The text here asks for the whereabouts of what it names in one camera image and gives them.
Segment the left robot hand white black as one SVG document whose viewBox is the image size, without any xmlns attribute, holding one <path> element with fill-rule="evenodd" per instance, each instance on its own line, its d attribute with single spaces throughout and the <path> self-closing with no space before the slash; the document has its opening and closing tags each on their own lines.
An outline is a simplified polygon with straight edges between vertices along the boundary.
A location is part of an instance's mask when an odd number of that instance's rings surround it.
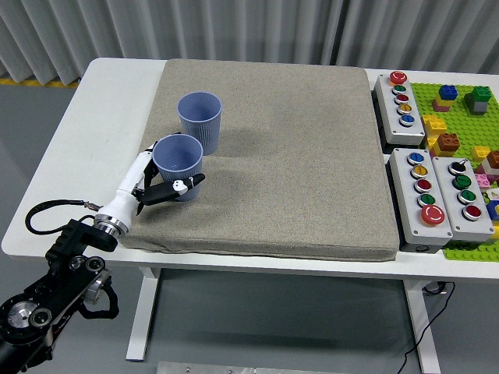
<svg viewBox="0 0 499 374">
<path fill-rule="evenodd" d="M 142 206 L 187 200 L 203 180 L 203 147 L 191 136 L 167 136 L 139 153 L 114 199 L 100 208 L 94 226 L 117 238 L 129 232 Z"/>
</svg>

